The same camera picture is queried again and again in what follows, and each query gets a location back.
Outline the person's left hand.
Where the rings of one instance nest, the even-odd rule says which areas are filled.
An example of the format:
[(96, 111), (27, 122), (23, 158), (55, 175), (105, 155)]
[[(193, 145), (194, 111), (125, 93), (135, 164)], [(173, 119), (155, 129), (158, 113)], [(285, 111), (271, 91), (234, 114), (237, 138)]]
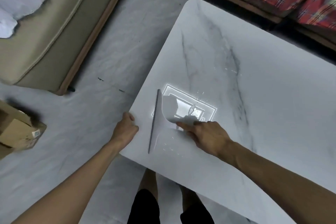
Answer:
[(123, 150), (135, 135), (128, 135), (128, 128), (134, 124), (135, 118), (129, 112), (124, 112), (122, 119), (116, 124), (110, 142), (119, 150)]

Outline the person's right hand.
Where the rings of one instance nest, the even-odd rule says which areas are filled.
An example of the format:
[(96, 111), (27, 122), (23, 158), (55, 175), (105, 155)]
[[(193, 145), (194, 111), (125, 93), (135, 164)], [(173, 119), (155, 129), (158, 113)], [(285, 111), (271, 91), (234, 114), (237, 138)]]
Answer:
[(224, 149), (232, 143), (226, 130), (216, 121), (194, 121), (193, 124), (178, 121), (176, 125), (182, 128), (185, 132), (203, 132), (204, 152), (218, 158)]

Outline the grey squeegee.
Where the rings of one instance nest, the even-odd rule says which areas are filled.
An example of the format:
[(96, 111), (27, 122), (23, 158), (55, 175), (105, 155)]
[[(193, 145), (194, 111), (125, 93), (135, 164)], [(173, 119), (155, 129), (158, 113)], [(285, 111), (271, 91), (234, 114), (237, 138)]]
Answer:
[(192, 115), (195, 107), (174, 94), (164, 95), (157, 90), (155, 108), (153, 111), (152, 128), (149, 139), (148, 154), (152, 153), (157, 145), (160, 134), (167, 130), (178, 130), (177, 122), (192, 124), (199, 121), (197, 116)]

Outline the person's left forearm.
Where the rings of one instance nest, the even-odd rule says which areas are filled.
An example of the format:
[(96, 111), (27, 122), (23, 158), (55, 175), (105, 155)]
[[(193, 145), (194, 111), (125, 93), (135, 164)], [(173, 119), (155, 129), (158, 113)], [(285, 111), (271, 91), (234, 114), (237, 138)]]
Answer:
[(79, 224), (112, 160), (131, 139), (113, 137), (94, 156), (11, 224)]

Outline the person's right forearm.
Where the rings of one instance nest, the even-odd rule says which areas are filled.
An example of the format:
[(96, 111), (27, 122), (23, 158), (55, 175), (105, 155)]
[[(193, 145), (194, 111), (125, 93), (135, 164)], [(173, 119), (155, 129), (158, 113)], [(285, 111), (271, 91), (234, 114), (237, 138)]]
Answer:
[(336, 224), (336, 194), (229, 141), (218, 157), (237, 168), (297, 224)]

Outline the person's left leg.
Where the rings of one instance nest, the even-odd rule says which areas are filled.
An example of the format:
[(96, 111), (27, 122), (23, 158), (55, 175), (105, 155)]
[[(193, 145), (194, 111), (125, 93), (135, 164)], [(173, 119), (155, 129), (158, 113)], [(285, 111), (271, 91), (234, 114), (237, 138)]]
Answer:
[(138, 187), (138, 191), (143, 189), (148, 190), (155, 197), (155, 199), (158, 200), (156, 172), (150, 170), (149, 168), (145, 169), (144, 175)]

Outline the person's leg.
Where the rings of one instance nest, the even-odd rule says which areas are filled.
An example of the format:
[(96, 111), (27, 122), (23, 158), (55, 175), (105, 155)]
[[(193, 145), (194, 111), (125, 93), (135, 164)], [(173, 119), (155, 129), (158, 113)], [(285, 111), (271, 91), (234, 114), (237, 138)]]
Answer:
[(182, 193), (182, 206), (183, 212), (186, 212), (190, 207), (194, 205), (203, 205), (199, 196), (192, 190), (178, 184)]
[(155, 197), (155, 199), (158, 200), (156, 172), (150, 170), (149, 168), (145, 169), (144, 175), (138, 187), (138, 191), (143, 189), (148, 190)]

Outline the person's right leg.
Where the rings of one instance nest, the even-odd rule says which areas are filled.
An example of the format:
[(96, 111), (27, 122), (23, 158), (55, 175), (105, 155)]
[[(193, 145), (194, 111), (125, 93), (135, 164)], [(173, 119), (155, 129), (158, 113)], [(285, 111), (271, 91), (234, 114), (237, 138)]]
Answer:
[(178, 184), (182, 193), (182, 206), (183, 212), (186, 212), (190, 207), (194, 205), (203, 205), (199, 196), (192, 190)]

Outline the black shorts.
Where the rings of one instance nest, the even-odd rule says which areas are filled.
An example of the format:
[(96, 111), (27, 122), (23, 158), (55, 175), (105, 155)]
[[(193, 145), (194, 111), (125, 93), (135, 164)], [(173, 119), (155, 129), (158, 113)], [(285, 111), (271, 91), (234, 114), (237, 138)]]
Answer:
[[(187, 208), (180, 215), (182, 224), (215, 224), (212, 216), (201, 202)], [(160, 209), (157, 200), (147, 189), (137, 192), (127, 224), (160, 224)]]

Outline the brown cardboard box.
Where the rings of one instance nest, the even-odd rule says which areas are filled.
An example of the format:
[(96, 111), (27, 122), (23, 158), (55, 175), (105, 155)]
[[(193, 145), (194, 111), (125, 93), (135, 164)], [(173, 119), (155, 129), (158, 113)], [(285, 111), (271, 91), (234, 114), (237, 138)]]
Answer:
[(16, 151), (33, 148), (47, 125), (0, 100), (0, 161)]

